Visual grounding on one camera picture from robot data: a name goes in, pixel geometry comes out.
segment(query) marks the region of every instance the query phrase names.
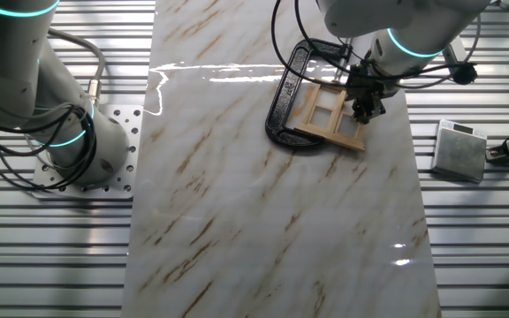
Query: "marble surface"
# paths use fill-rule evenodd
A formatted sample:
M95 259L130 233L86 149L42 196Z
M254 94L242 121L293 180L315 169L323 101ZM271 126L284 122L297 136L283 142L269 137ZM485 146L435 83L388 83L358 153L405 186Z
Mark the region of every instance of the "marble surface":
M273 5L157 4L123 317L440 316L404 95L367 127L364 154L272 144ZM286 56L292 9L277 23ZM331 39L315 1L302 16Z

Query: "slotted aluminum surface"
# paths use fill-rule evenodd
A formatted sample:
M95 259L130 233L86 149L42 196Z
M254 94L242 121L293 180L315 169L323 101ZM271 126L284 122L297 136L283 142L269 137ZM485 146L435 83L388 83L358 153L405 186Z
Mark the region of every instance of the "slotted aluminum surface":
M53 27L103 49L108 68L102 102L142 105L154 15L155 1L63 0ZM488 166L479 186L429 174L441 118L486 131L491 146L509 136L509 12L491 8L482 21L473 59L481 74L476 84L407 92L448 318L509 318L509 169ZM475 26L463 34L467 47L474 35ZM92 54L58 39L51 44L85 87L96 67ZM5 142L25 150L20 139ZM10 161L32 177L34 159ZM0 317L119 317L131 209L130 201L41 203L0 178Z

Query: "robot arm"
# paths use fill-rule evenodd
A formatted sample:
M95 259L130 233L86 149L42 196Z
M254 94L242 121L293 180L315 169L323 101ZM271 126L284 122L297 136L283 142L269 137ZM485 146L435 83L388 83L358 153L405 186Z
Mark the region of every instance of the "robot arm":
M55 166L63 167L58 173L69 182L98 185L123 165L128 139L117 121L95 107L50 47L47 33L58 1L0 0L0 127L29 132L46 147ZM74 108L84 115L67 115ZM91 129L82 123L87 114ZM61 124L51 125L57 119ZM0 151L9 149L0 146Z
M348 96L355 99L355 117L362 123L385 113L381 99L395 95L399 79L394 77L423 70L490 3L490 0L317 0L328 30L339 37L354 37L377 31L367 54L367 63L353 65ZM445 59L457 61L452 50ZM471 80L475 71L466 70ZM352 91L350 86L370 87Z

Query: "wooden piece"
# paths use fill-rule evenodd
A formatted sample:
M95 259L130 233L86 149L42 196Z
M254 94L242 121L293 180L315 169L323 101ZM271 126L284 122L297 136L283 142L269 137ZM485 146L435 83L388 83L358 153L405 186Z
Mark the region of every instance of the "wooden piece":
M328 90L337 94L337 100L331 111L330 120L326 128L318 125L311 124L311 120L315 113L315 107L324 108L330 110L330 107L317 104L317 98L323 90ZM309 100L309 108L304 120L299 124L296 129L306 132L313 133L318 136L324 137L327 141L332 142L341 147L350 148L359 151L365 151L364 144L362 143L362 137L364 135L364 125L357 123L357 130L354 136L349 136L339 132L343 116L351 116L350 114L343 111L345 107L346 90L340 87L324 87L322 85L316 85L312 92Z

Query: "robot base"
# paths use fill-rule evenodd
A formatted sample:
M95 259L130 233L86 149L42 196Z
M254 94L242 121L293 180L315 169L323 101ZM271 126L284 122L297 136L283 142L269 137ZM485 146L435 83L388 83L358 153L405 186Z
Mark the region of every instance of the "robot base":
M69 185L59 190L47 193L33 192L38 199L81 198L81 199L131 199L134 196L135 180L137 175L137 159L139 158L139 145L141 141L141 126L143 107L138 105L101 105L101 112L107 117L117 120L129 138L129 154L123 168L113 177L100 185L81 187ZM47 167L41 161L36 162L34 182L39 185L49 185L62 180L54 169Z

